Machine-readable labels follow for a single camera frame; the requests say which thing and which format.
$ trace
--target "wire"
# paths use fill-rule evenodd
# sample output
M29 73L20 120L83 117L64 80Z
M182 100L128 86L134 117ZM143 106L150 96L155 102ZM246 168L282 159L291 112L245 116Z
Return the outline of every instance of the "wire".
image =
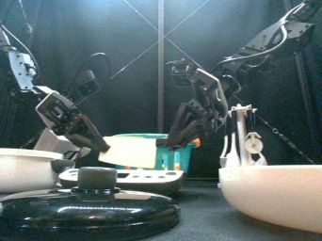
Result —
M299 4L297 7L294 7L289 12L287 14L285 15L285 17L279 20L281 22L281 25L279 25L279 29L277 31L281 31L282 32L282 35L283 35L283 38L281 40L281 42L271 48L271 49L267 49L265 52L262 53L258 53L258 54L254 54L251 56L241 56L241 57L230 57L229 59L223 60L222 62L218 63L218 65L214 67L212 71L211 72L215 72L215 70L226 63L230 63L230 62L241 62L243 60L247 60L247 59L253 59L255 57L259 57L259 56L266 56L269 53L274 52L286 42L287 40L287 29L286 29L286 23L287 23L287 18L289 16L303 6L305 4Z
M9 32L9 30L4 27L3 24L0 24L0 28L5 31L5 33L16 40L16 42L21 45L21 47L24 48L24 50L27 51L27 53L29 54L31 58L32 58L32 61L33 61L33 64L35 64L35 69L36 69L36 75L35 75L35 78L33 80L36 80L39 78L39 75L40 75L40 69L39 69L39 65L37 65L37 62L35 60L35 57L33 57L33 54L31 52L31 50L28 49L28 47L25 46L25 44L19 40L17 37L15 37L15 35Z

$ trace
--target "black knob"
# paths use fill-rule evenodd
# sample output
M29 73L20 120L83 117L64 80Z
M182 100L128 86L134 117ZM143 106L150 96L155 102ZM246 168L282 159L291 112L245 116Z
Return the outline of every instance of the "black knob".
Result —
M116 188L118 171L108 168L84 167L78 172L78 188L106 190Z

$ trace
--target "metal rod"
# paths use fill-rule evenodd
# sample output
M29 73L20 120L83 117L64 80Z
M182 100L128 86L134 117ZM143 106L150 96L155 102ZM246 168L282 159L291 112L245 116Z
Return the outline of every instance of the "metal rod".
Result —
M163 16L164 16L164 3L159 0L159 92L158 92L158 132L163 133L163 93L164 93L164 83L163 83L163 48L164 48L164 33L163 33Z
M290 11L290 9L293 8L291 1L285 0L283 2L285 2L286 11ZM305 105L305 111L306 111L306 122L309 125L311 145L313 145L314 151L319 153L318 136L317 136L317 133L314 132L317 128L317 123L314 121L311 95L310 95L310 89L309 89L309 79L306 75L302 53L298 53L294 59L295 59L295 65L297 65L299 85L302 90L302 98L303 98L303 105Z

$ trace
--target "bowl rim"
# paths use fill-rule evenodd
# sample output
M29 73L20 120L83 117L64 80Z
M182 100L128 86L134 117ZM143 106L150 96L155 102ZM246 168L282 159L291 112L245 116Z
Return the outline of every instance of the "bowl rim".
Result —
M53 153L47 151L39 150L28 150L28 149L15 149L15 148L0 148L0 158L3 156L28 156L28 157L40 157L40 158L49 158L49 159L62 159L62 153Z

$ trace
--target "cable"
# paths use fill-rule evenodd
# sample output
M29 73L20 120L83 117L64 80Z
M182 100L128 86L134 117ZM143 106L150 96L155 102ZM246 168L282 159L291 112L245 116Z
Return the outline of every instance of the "cable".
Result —
M24 50L27 51L27 53L29 54L33 64L35 64L35 68L36 68L36 75L35 75L35 80L39 78L40 75L40 70L39 70L39 65L37 62L35 60L33 54L31 52L31 50L28 49L28 47L25 46L25 44L19 40L17 37L15 37L15 35L9 32L9 30L4 27L3 24L0 24L1 29L5 31L5 33L16 40L16 42L21 45L21 47L24 48Z

